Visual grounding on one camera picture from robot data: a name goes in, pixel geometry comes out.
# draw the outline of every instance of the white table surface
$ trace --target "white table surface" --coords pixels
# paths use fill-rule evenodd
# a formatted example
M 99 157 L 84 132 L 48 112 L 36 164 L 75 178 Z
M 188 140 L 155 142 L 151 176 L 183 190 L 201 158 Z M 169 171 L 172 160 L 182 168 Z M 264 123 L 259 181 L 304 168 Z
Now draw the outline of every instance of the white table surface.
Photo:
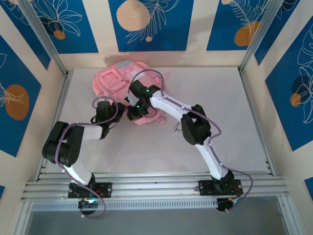
M 101 69 L 75 69 L 61 121 L 88 122 L 95 115 L 96 98 L 91 81 Z M 258 138 L 242 82 L 235 67 L 157 68 L 171 76 L 166 92 L 186 104 L 200 104 L 222 129 L 214 139 L 218 157 L 228 167 L 243 171 L 267 171 L 265 153 Z M 208 172 L 198 150 L 174 133 L 177 121 L 136 125 L 122 118 L 104 140 L 85 141 L 80 159 L 92 172 Z M 48 163 L 47 172 L 60 172 Z

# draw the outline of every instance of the pink backpack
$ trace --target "pink backpack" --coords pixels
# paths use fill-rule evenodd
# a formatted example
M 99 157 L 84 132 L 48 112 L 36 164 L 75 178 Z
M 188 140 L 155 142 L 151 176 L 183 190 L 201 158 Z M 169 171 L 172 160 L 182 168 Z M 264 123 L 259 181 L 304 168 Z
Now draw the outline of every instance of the pink backpack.
M 144 69 L 151 69 L 151 67 L 141 61 L 122 61 L 98 72 L 92 80 L 92 88 L 97 96 L 108 96 L 116 102 L 121 102 L 128 106 L 129 103 L 125 98 L 130 82 L 138 72 Z M 165 75 L 164 81 L 167 80 L 169 75 L 169 73 Z M 158 74 L 153 71 L 145 71 L 139 74 L 137 78 L 146 87 L 156 85 L 161 88 L 161 79 Z M 134 121 L 134 123 L 145 124 L 153 121 L 164 123 L 166 121 L 166 117 L 162 116 L 164 111 L 160 109 L 156 110 L 157 112 L 153 109 L 149 109 L 149 114 L 147 114 L 146 117 L 142 117 Z

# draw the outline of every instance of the blue poster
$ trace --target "blue poster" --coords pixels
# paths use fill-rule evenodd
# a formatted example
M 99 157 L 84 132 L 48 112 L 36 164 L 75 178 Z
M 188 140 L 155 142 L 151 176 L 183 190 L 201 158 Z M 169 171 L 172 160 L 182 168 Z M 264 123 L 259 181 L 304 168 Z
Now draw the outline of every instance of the blue poster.
M 0 150 L 16 157 L 40 83 L 0 36 Z
M 3 196 L 4 190 L 5 190 L 5 187 L 0 185 L 0 202 L 1 202 L 1 198 Z
M 313 200 L 313 177 L 304 180 L 304 183 L 305 183 L 305 185 L 307 186 L 308 191 L 309 191 L 309 194 L 310 194 L 310 196 L 311 196 L 311 198 L 312 198 L 312 200 Z
M 254 56 L 260 65 L 300 0 L 284 0 Z
M 207 50 L 245 50 L 269 0 L 220 0 Z
M 98 52 L 82 0 L 33 0 L 30 3 L 60 54 Z M 27 33 L 34 34 L 18 6 L 11 12 L 27 27 Z
M 40 43 L 36 34 L 29 26 L 29 23 L 25 19 L 20 8 L 14 2 L 15 1 L 12 0 L 0 0 L 0 5 L 5 10 L 8 17 L 11 19 L 20 34 L 24 37 L 25 41 L 28 43 L 35 55 L 38 57 L 43 67 L 47 69 L 51 59 Z
M 266 79 L 294 151 L 313 140 L 313 17 Z
M 109 0 L 118 50 L 186 50 L 193 0 Z

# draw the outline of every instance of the gray floor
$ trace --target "gray floor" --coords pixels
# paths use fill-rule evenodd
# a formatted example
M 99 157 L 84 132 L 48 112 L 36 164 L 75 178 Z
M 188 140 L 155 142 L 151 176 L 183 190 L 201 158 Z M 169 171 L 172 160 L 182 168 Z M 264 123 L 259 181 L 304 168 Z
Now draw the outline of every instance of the gray floor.
M 229 214 L 216 209 L 107 211 L 88 220 L 77 211 L 33 212 L 26 235 L 285 235 L 275 197 L 247 198 Z

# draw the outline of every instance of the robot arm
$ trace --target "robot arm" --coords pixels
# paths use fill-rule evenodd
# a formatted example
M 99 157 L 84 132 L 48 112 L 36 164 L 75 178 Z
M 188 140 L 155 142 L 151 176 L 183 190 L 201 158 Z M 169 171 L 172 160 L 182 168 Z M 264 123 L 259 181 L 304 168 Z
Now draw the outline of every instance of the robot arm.
M 148 108 L 151 106 L 159 108 L 176 118 L 181 122 L 183 137 L 189 144 L 194 145 L 200 151 L 210 169 L 212 181 L 208 184 L 208 191 L 212 195 L 232 195 L 231 187 L 235 185 L 234 182 L 236 180 L 234 180 L 233 173 L 227 170 L 214 157 L 211 151 L 210 123 L 205 118 L 192 112 L 194 111 L 205 116 L 203 108 L 200 105 L 190 106 L 183 104 L 164 94 L 159 87 L 152 85 L 147 88 L 138 80 L 130 85 L 130 91 L 134 94 L 135 99 L 132 97 L 132 104 L 127 106 L 128 119 L 135 120 L 143 117 L 149 113 Z M 116 113 L 115 105 L 110 105 L 107 101 L 99 102 L 97 104 L 96 116 L 91 119 L 91 122 L 93 122 L 95 118 L 96 123 L 94 125 L 74 125 L 71 127 L 65 135 L 59 151 L 59 163 L 64 165 L 67 172 L 74 179 L 93 191 L 101 191 L 101 189 L 99 188 L 99 184 L 95 182 L 94 175 L 78 159 L 80 147 L 84 140 L 103 139 L 109 132 L 109 126 L 113 122 L 120 121 L 125 106 L 121 103 L 118 103 L 117 106 L 118 112 L 113 120 L 97 125 L 97 123 L 110 119 Z M 43 157 L 54 164 L 58 142 L 67 126 L 68 123 L 56 122 L 43 147 Z M 69 187 L 71 191 L 77 192 L 76 194 L 79 194 L 80 197 L 92 197 L 89 191 L 76 183 L 70 183 Z
M 159 87 L 152 85 L 147 88 L 138 80 L 130 85 L 130 91 L 137 98 L 137 102 L 127 107 L 129 120 L 141 118 L 143 115 L 148 114 L 148 108 L 150 106 L 159 108 L 176 118 L 181 122 L 185 140 L 200 151 L 208 165 L 214 182 L 213 190 L 217 190 L 221 194 L 228 192 L 233 186 L 234 175 L 214 157 L 211 151 L 210 123 L 206 119 L 191 112 L 195 111 L 206 117 L 203 108 L 199 104 L 193 107 L 183 104 L 163 93 Z
M 61 143 L 58 154 L 58 161 L 62 164 L 66 171 L 79 183 L 92 189 L 93 191 L 101 191 L 102 184 L 95 182 L 94 175 L 89 172 L 83 163 L 79 160 L 80 148 L 82 141 L 85 140 L 101 140 L 109 133 L 110 125 L 119 122 L 125 106 L 121 103 L 117 104 L 118 112 L 114 119 L 109 122 L 97 125 L 97 123 L 110 119 L 116 113 L 116 106 L 107 101 L 101 101 L 97 104 L 96 116 L 91 119 L 93 125 L 74 125 L 66 133 Z M 44 144 L 42 155 L 51 163 L 55 163 L 55 155 L 57 145 L 61 135 L 68 127 L 68 123 L 58 121 L 53 126 L 47 141 Z M 89 191 L 72 182 L 69 187 L 73 194 L 83 197 L 89 196 Z

